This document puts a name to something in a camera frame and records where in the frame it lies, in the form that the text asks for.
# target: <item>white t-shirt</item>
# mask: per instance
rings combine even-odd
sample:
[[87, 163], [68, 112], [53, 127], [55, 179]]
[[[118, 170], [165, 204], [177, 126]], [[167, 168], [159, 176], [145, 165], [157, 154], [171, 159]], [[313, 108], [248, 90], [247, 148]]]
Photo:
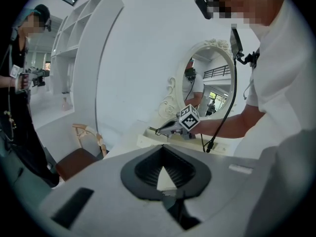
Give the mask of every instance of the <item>white t-shirt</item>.
[[260, 57], [247, 98], [247, 104], [258, 106], [265, 115], [246, 133], [234, 156], [259, 158], [265, 148], [278, 146], [305, 129], [307, 123], [312, 125], [306, 120], [315, 120], [315, 115], [308, 113], [306, 104], [301, 106], [307, 92], [293, 96], [295, 99], [287, 92], [295, 92], [293, 85], [298, 80], [296, 84], [303, 87], [309, 70], [315, 69], [314, 48], [314, 36], [305, 19], [290, 0], [284, 0], [277, 18], [261, 38]]
[[183, 100], [189, 100], [194, 98], [194, 92], [203, 92], [204, 90], [204, 83], [202, 76], [200, 74], [196, 75], [196, 79], [194, 81], [194, 84], [191, 83], [184, 75], [183, 75], [183, 81], [182, 81], [182, 94], [183, 94]]

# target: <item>woman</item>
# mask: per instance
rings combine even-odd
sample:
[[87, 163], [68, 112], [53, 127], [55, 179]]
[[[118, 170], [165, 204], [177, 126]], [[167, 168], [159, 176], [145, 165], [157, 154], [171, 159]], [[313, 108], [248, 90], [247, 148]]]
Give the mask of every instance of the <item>woman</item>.
[[55, 187], [59, 183], [59, 175], [48, 170], [44, 150], [32, 124], [28, 106], [29, 79], [27, 76], [14, 78], [17, 72], [13, 67], [26, 68], [27, 38], [34, 33], [43, 33], [46, 27], [50, 31], [50, 22], [48, 8], [40, 4], [28, 11], [17, 27], [12, 27], [10, 47], [0, 68], [0, 122], [6, 144], [30, 171], [50, 187]]

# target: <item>hand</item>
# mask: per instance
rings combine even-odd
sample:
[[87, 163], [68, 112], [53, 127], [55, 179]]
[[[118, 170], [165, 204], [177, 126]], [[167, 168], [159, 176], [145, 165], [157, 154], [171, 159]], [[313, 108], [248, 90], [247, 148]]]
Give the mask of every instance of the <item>hand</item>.
[[[25, 89], [29, 86], [29, 76], [28, 75], [22, 75], [18, 78], [18, 89]], [[16, 79], [11, 80], [11, 86], [15, 87], [15, 81]]]

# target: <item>person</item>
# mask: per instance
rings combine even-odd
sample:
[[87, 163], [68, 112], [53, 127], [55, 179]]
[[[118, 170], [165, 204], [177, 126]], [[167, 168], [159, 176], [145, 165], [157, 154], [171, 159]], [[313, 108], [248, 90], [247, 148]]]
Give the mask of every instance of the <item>person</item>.
[[207, 111], [206, 111], [206, 115], [210, 116], [211, 114], [213, 114], [214, 112], [216, 112], [215, 110], [215, 100], [212, 101], [212, 103], [209, 103], [207, 105]]
[[[191, 58], [186, 66], [186, 71], [193, 68], [193, 62], [194, 60]], [[185, 74], [183, 75], [182, 93], [186, 106], [191, 104], [197, 107], [201, 103], [203, 90], [204, 83], [200, 74], [196, 74], [195, 79], [188, 79]]]
[[[22, 22], [12, 27], [11, 47], [8, 48], [0, 68], [0, 123], [6, 144], [17, 154], [22, 163], [50, 187], [55, 187], [59, 184], [59, 175], [48, 170], [44, 150], [32, 123], [28, 106], [28, 77], [19, 76], [15, 79], [10, 76], [13, 70], [10, 64], [25, 69], [27, 38], [35, 33], [43, 33], [45, 24], [49, 20], [48, 8], [39, 4], [27, 13]], [[15, 87], [24, 91], [17, 94]]]
[[[260, 56], [252, 71], [244, 110], [227, 118], [218, 136], [243, 137], [234, 156], [259, 158], [265, 148], [278, 146], [303, 129], [303, 118], [294, 109], [297, 103], [287, 90], [298, 75], [311, 69], [314, 38], [291, 0], [220, 1], [232, 13], [249, 19], [260, 41]], [[221, 122], [203, 120], [191, 133], [213, 136]]]

